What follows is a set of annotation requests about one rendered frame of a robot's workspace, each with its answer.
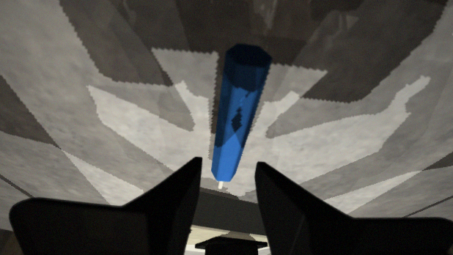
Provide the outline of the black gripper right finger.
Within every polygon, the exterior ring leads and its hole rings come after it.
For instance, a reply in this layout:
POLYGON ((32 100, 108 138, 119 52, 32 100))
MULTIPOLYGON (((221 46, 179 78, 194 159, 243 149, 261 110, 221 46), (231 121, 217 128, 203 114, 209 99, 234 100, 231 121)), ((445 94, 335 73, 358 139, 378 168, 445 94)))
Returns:
POLYGON ((446 218, 353 218, 266 162, 257 162, 256 195, 271 255, 367 255, 453 245, 446 218))

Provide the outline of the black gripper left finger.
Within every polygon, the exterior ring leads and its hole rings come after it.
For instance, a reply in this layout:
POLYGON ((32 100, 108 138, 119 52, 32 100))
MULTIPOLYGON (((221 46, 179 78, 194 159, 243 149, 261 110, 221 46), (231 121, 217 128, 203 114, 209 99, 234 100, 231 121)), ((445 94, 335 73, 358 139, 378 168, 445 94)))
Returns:
POLYGON ((199 200, 202 157, 194 157, 125 205, 29 198, 10 224, 23 255, 185 255, 199 200))

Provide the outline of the blue stylus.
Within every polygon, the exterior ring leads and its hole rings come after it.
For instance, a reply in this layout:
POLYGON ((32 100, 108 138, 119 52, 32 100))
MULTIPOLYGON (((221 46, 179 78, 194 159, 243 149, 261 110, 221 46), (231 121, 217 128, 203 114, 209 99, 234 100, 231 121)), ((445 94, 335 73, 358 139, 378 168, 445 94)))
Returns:
POLYGON ((271 62, 257 45, 226 52, 211 167, 219 189, 236 174, 271 62))

